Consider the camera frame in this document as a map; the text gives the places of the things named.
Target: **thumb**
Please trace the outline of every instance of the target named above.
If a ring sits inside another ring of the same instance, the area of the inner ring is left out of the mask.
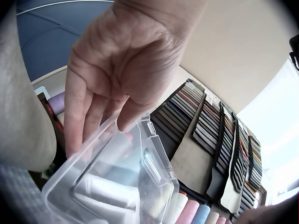
[[[120,131],[125,131],[131,123],[137,120],[143,113],[155,106],[156,102],[150,104],[138,104],[131,98],[123,106],[117,119],[117,126]]]

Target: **storage box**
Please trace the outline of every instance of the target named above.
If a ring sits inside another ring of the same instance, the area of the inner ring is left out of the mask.
[[[149,115],[106,120],[48,180],[48,208],[70,223],[169,223],[179,183]]]

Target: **gray fabric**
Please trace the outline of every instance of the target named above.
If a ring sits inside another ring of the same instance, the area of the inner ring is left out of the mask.
[[[200,106],[170,163],[181,182],[191,190],[205,194],[213,158],[191,138],[191,133],[198,121]]]
[[[0,192],[16,217],[26,224],[67,224],[56,217],[27,170],[0,163]]]
[[[27,75],[15,5],[0,24],[0,72],[0,162],[45,170],[54,159],[56,138]]]

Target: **hand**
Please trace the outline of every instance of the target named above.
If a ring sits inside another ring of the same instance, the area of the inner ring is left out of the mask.
[[[104,121],[121,109],[118,128],[123,131],[155,106],[180,63],[188,35],[178,37],[162,23],[120,2],[88,26],[68,62],[67,157],[79,150],[101,116]]]

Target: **pink thread spool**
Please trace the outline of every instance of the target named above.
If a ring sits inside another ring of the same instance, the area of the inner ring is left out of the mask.
[[[223,216],[219,216],[216,224],[225,224],[225,222],[226,222],[226,218]]]
[[[197,201],[188,200],[180,217],[176,221],[176,224],[191,224],[191,222],[197,212],[198,207],[199,207],[199,203]]]

